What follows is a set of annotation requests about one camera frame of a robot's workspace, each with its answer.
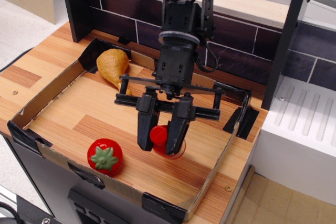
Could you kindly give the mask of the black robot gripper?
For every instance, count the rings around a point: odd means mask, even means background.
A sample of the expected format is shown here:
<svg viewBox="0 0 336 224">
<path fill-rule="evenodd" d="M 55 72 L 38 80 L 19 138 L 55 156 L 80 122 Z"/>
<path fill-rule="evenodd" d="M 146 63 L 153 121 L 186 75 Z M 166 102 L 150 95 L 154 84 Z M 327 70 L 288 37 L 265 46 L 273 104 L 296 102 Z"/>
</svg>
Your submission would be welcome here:
<svg viewBox="0 0 336 224">
<path fill-rule="evenodd" d="M 138 110 L 138 145 L 151 151 L 154 144 L 150 132 L 157 126 L 159 112 L 172 114 L 169 123 L 166 154 L 180 151 L 189 124 L 196 118 L 219 120 L 222 89 L 198 87 L 191 84 L 196 53 L 201 40 L 180 31 L 160 33 L 161 51 L 154 79 L 121 76 L 122 86 L 115 103 L 133 106 Z M 193 105 L 193 94 L 213 94 L 212 108 Z"/>
</svg>

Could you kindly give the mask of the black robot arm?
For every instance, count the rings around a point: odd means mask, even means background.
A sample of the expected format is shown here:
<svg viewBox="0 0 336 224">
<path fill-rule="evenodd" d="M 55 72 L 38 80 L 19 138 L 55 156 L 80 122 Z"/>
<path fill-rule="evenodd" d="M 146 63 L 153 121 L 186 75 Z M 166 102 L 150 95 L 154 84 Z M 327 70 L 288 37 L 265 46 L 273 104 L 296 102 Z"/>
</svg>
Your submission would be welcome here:
<svg viewBox="0 0 336 224">
<path fill-rule="evenodd" d="M 117 104 L 136 107 L 138 145 L 150 151 L 150 138 L 162 111 L 171 113 L 165 152 L 179 153 L 189 124 L 197 117 L 218 120 L 223 91 L 191 84 L 195 66 L 205 70 L 197 48 L 213 38 L 213 0 L 163 0 L 160 57 L 154 79 L 121 76 Z"/>
</svg>

